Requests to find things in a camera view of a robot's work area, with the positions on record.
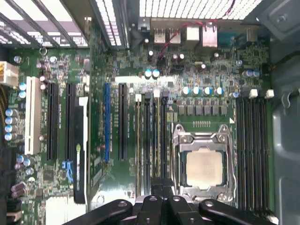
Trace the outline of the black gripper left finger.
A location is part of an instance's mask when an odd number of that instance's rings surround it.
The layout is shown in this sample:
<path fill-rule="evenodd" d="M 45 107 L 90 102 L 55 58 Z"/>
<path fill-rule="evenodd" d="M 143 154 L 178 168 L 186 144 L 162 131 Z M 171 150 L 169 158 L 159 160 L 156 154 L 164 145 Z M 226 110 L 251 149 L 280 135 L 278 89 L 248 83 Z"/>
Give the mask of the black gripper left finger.
<path fill-rule="evenodd" d="M 137 197 L 135 203 L 117 199 L 65 224 L 160 225 L 163 201 L 163 179 L 155 177 L 150 180 L 150 194 Z"/>

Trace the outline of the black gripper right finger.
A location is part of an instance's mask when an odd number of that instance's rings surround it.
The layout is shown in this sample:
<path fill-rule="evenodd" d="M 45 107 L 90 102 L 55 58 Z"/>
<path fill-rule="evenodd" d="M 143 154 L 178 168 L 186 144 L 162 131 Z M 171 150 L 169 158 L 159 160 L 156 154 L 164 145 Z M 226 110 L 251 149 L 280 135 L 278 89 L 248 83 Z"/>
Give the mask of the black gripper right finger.
<path fill-rule="evenodd" d="M 186 195 L 176 195 L 174 182 L 164 178 L 164 213 L 169 225 L 272 225 L 259 217 L 214 199 L 204 199 L 198 205 Z"/>

